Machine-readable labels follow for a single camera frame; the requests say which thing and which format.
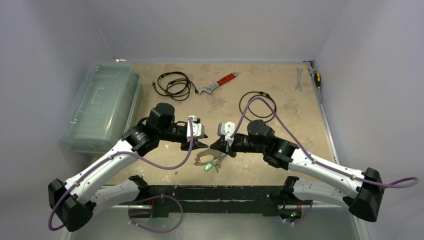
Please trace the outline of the large metal key ring plate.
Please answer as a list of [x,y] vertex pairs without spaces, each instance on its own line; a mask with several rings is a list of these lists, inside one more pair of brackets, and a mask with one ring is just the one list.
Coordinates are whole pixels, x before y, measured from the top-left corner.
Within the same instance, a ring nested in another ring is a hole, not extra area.
[[222,157],[222,152],[214,149],[206,149],[196,154],[196,156],[194,157],[194,165],[205,166],[209,163],[217,162]]

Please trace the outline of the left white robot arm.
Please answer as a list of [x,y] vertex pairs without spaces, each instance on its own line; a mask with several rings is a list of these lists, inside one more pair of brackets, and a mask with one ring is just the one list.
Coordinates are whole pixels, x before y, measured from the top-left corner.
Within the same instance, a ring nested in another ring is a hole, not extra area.
[[[208,147],[200,142],[207,137],[198,116],[191,115],[185,122],[176,122],[175,108],[171,104],[157,104],[99,160],[65,181],[55,179],[48,185],[51,207],[48,229],[66,228],[74,232],[104,209],[127,202],[142,205],[152,200],[149,185],[141,176],[132,176],[109,187],[104,184],[138,160],[161,170],[178,169],[187,162],[192,150]],[[174,166],[163,166],[146,159],[144,156],[156,149],[160,141],[179,143],[180,149],[187,152],[186,157]]]

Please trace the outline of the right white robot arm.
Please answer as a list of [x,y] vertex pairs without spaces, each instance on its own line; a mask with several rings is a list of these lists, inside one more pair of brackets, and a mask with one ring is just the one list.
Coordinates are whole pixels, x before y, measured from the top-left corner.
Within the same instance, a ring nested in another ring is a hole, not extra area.
[[219,139],[210,147],[232,158],[237,153],[258,153],[270,166],[308,175],[317,182],[288,176],[280,196],[288,204],[318,201],[338,205],[359,219],[376,222],[384,189],[380,173],[373,169],[353,169],[316,155],[305,153],[299,145],[275,136],[263,120],[247,125],[247,134],[236,133],[235,123],[218,126]]

